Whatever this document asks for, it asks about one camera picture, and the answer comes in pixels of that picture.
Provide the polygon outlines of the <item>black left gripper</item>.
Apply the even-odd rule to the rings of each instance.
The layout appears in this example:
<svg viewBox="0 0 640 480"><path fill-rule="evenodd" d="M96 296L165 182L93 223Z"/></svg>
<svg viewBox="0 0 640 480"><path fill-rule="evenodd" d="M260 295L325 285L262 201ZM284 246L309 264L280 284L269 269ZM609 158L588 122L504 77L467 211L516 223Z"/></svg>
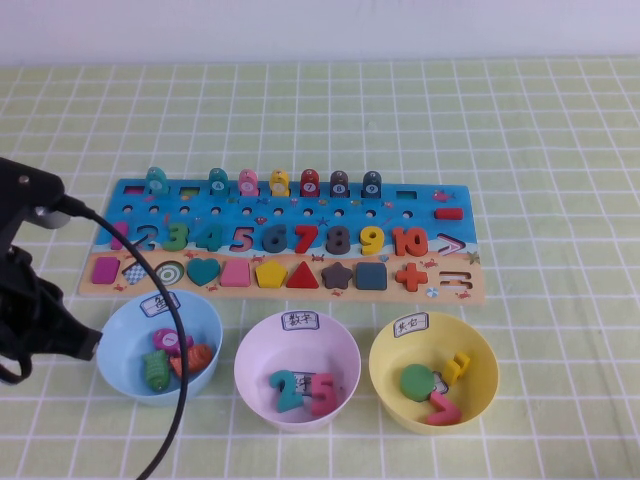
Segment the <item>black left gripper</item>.
<svg viewBox="0 0 640 480"><path fill-rule="evenodd" d="M89 361L102 333L65 307L62 290L40 278L32 256L11 246L1 256L1 354L58 354Z"/></svg>

